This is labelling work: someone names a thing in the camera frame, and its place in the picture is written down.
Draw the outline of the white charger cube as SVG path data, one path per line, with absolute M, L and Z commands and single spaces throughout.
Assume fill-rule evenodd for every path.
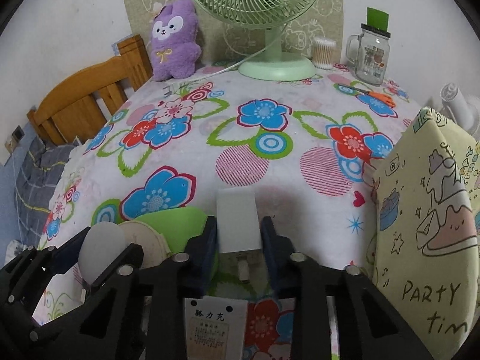
M 216 198 L 219 254 L 234 267 L 242 283 L 251 280 L 251 265 L 261 250 L 260 222 L 251 187 L 220 189 Z

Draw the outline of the white oval object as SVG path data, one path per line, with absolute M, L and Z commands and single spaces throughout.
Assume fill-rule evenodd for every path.
M 119 225 L 99 222 L 92 226 L 78 257 L 78 267 L 85 282 L 94 283 L 126 247 L 125 234 Z

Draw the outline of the crumpled white clothing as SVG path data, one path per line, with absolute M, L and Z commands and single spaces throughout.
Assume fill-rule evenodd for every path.
M 18 240 L 10 241 L 5 254 L 5 264 L 8 264 L 10 261 L 22 254 L 22 252 L 24 252 L 26 249 L 27 246 L 22 242 Z

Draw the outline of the white medicine box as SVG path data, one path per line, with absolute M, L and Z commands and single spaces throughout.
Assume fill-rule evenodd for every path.
M 248 301 L 224 297 L 184 300 L 187 359 L 242 359 Z

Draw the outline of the plaid blue bedding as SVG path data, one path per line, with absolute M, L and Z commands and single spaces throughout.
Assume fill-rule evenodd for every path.
M 16 179 L 15 203 L 20 240 L 26 246 L 44 245 L 72 218 L 79 197 L 78 180 L 58 186 L 75 145 L 54 146 L 35 137 Z

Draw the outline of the floral tablecloth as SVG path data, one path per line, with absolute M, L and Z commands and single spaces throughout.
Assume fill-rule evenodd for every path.
M 349 86 L 391 96 L 390 108 Z M 411 125 L 419 105 L 389 82 L 379 88 L 345 72 L 304 80 L 254 80 L 218 72 L 186 83 L 149 80 L 75 148 L 58 186 L 78 180 L 73 216 L 46 244 L 59 248 L 86 227 L 182 207 L 216 218 L 220 189 L 251 187 L 296 251 L 322 268 L 331 359 L 427 359 L 429 352 L 371 282 L 377 240 L 374 172 Z M 219 254 L 203 297 L 248 301 L 242 359 L 292 359 L 295 301 L 272 290 L 262 250 L 242 283 Z M 145 347 L 151 270 L 139 267 Z M 78 263 L 54 276 L 36 307 L 24 307 L 30 333 L 82 306 L 103 283 L 87 284 Z

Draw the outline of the yellow cartoon wrapped box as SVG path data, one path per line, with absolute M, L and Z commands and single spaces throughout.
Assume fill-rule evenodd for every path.
M 450 359 L 479 300 L 479 144 L 425 107 L 373 179 L 376 285 L 431 355 Z

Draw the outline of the purple plush bunny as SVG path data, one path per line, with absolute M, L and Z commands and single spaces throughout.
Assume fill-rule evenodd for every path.
M 175 0 L 154 18 L 151 65 L 155 81 L 184 79 L 195 73 L 202 49 L 197 43 L 199 18 L 192 0 Z

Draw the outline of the cartoon patterned backboard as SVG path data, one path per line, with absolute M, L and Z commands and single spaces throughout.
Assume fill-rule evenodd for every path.
M 151 49 L 151 27 L 154 17 L 165 5 L 175 0 L 124 0 L 132 33 L 142 37 L 147 50 Z M 197 43 L 202 47 L 204 64 L 243 59 L 264 47 L 264 31 L 246 29 L 223 23 L 201 7 Z M 308 11 L 287 24 L 281 35 L 284 51 L 312 55 L 315 37 L 336 41 L 334 61 L 341 58 L 343 42 L 343 0 L 316 0 Z

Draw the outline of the white floor fan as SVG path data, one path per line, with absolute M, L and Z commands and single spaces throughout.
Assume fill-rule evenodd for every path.
M 449 83 L 440 91 L 442 111 L 467 133 L 479 140 L 479 96 L 462 94 L 460 88 Z

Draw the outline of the cotton swab container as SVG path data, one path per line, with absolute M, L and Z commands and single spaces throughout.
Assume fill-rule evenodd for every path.
M 320 69 L 331 69 L 335 62 L 336 46 L 335 40 L 325 37 L 315 37 L 312 41 L 313 65 Z

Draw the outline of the glass mason jar mug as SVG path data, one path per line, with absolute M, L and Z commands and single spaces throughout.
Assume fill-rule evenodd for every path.
M 361 33 L 349 36 L 346 42 L 345 55 L 354 74 L 372 86 L 381 86 L 386 74 L 391 49 L 388 23 L 385 11 L 368 7 Z

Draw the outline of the green table fan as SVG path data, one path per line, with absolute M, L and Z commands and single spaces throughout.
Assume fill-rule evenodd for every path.
M 212 17 L 243 29 L 264 31 L 265 46 L 239 63 L 245 77 L 265 81 L 295 81 L 316 74 L 313 63 L 303 55 L 284 52 L 281 34 L 316 0 L 194 0 Z

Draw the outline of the orange handled scissors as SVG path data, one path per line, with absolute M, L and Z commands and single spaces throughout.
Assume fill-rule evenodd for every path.
M 379 93 L 379 92 L 374 92 L 374 91 L 371 91 L 371 90 L 365 90 L 365 89 L 356 88 L 356 87 L 352 87 L 352 86 L 349 86 L 349 89 L 352 89 L 352 90 L 354 90 L 356 92 L 359 92 L 361 94 L 371 96 L 372 98 L 376 98 L 378 101 L 385 103 L 390 108 L 395 108 L 396 107 L 396 104 L 395 104 L 395 101 L 393 100 L 393 98 L 391 96 L 387 95 L 387 94 L 382 94 L 382 93 Z

